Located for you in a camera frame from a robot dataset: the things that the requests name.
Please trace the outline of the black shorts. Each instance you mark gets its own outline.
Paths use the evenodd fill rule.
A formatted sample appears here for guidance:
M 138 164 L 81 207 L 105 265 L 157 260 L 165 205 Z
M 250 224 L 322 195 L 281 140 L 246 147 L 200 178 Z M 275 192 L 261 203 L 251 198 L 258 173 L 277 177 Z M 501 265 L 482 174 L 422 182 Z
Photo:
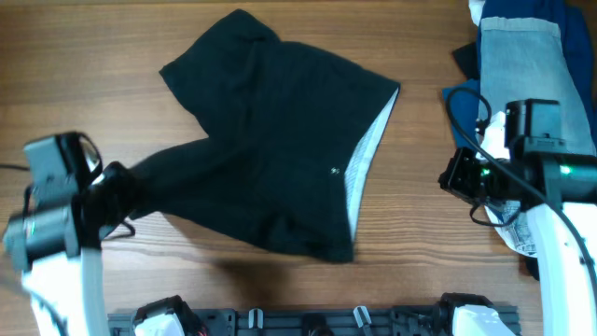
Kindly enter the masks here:
M 270 252 L 346 263 L 398 82 L 283 41 L 237 9 L 161 69 L 205 137 L 132 168 L 134 217 L 181 217 Z

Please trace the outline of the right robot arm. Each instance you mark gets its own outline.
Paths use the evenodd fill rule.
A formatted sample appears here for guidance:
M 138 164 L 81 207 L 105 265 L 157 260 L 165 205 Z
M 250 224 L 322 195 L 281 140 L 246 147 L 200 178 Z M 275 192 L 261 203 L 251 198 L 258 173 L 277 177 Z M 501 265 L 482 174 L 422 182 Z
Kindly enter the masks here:
M 504 147 L 496 159 L 477 144 L 458 149 L 438 179 L 474 206 L 518 201 L 535 244 L 543 331 L 596 332 L 596 159 L 566 150 L 556 101 L 506 106 Z

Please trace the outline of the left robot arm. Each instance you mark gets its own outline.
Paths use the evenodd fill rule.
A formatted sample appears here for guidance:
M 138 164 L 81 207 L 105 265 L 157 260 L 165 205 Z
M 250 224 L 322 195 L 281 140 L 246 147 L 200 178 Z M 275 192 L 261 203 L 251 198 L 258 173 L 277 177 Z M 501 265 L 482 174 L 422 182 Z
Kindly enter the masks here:
M 157 203 L 163 191 L 191 174 L 198 159 L 187 143 L 127 169 L 103 165 L 90 138 L 59 133 L 27 143 L 31 184 L 11 217 L 4 248 L 31 300 L 42 335 L 202 335 L 202 322 L 177 296 L 149 303 L 123 326 L 104 303 L 103 240 L 132 212 Z

